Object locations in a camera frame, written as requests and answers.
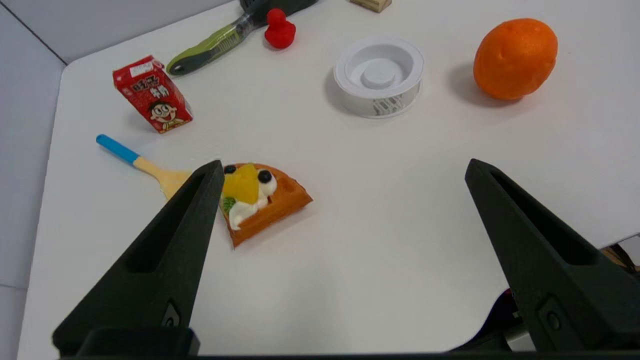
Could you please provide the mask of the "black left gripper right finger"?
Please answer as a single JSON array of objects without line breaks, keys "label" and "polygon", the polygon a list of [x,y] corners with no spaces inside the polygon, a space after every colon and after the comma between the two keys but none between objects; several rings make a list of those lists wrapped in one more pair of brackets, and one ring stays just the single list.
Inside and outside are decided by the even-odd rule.
[{"label": "black left gripper right finger", "polygon": [[638,350],[640,285],[497,167],[465,182],[539,351]]}]

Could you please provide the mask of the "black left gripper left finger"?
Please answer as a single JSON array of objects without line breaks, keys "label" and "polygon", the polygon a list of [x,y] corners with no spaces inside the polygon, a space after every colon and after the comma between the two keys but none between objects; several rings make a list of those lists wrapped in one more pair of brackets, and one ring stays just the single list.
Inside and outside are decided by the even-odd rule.
[{"label": "black left gripper left finger", "polygon": [[224,167],[199,167],[52,334],[60,353],[196,353],[189,323]]}]

